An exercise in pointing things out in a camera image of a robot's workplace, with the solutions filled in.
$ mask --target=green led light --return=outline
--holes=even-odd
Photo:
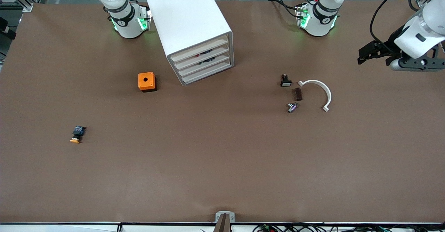
[[[331,29],[334,27],[335,24],[335,20],[337,20],[337,16],[334,17],[334,19],[332,20],[332,25],[331,25]]]
[[[111,18],[111,22],[113,23],[113,25],[114,25],[114,29],[116,30],[116,31],[118,31],[118,28],[117,28],[117,26],[116,26],[116,23],[114,22],[114,20]]]
[[[301,24],[300,24],[300,26],[301,26],[302,28],[305,28],[305,27],[307,26],[307,23],[308,23],[309,20],[310,20],[310,15],[309,15],[309,14],[306,14],[306,16],[303,17],[303,19],[301,20]]]
[[[146,23],[146,20],[144,20],[143,18],[141,19],[141,18],[138,17],[138,23],[140,24],[140,28],[141,28],[142,30],[147,29],[147,23]]]

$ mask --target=white metal bracket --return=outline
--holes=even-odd
[[[27,8],[23,8],[22,12],[23,12],[23,13],[29,13],[29,12],[32,11],[32,8],[33,8],[33,7],[34,7],[34,4],[32,3],[32,4],[31,4],[31,7],[29,7],[28,9],[27,9]]]
[[[227,213],[227,215],[229,216],[229,221],[230,223],[234,223],[235,222],[235,213],[231,212],[231,211],[218,211],[215,213],[215,222],[218,222],[218,219],[220,217],[222,217],[224,215],[224,213]]]
[[[326,95],[327,95],[327,103],[326,105],[323,106],[323,110],[328,112],[329,108],[327,107],[332,100],[332,94],[331,94],[331,90],[326,86],[326,84],[322,83],[319,80],[307,80],[305,82],[299,81],[298,84],[300,84],[300,86],[303,86],[307,83],[313,83],[313,84],[317,84],[318,86],[322,87],[324,89],[324,91],[326,91]]]

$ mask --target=orange push button box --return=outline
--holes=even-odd
[[[138,75],[138,85],[139,89],[144,93],[156,91],[156,77],[153,72],[140,73]]]

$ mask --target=small black electronic component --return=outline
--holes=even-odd
[[[292,81],[288,79],[288,75],[283,74],[281,75],[281,87],[290,87],[292,85]]]
[[[303,99],[303,96],[301,94],[301,88],[295,88],[293,91],[294,91],[295,100],[301,101]]]
[[[203,63],[205,63],[205,62],[213,61],[214,59],[215,59],[215,58],[212,57],[212,58],[209,58],[209,59],[207,59],[207,60],[204,60],[204,61],[200,62],[199,64],[201,65],[201,64],[203,64]]]
[[[85,127],[82,127],[82,126],[76,126],[75,128],[74,128],[74,131],[73,131],[73,138],[71,138],[71,140],[70,140],[70,142],[73,142],[73,143],[81,143],[81,140],[82,140],[82,136],[84,135],[84,133],[85,133]]]

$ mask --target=semicircular white bracket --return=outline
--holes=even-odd
[[[317,84],[318,86],[322,87],[324,89],[324,91],[326,91],[326,95],[327,95],[327,103],[323,106],[323,110],[328,112],[329,108],[327,107],[332,100],[332,94],[331,94],[331,90],[326,86],[326,84],[322,83],[319,80],[307,80],[305,82],[299,81],[298,84],[300,84],[300,86],[304,86],[307,83],[313,83],[313,84]]]

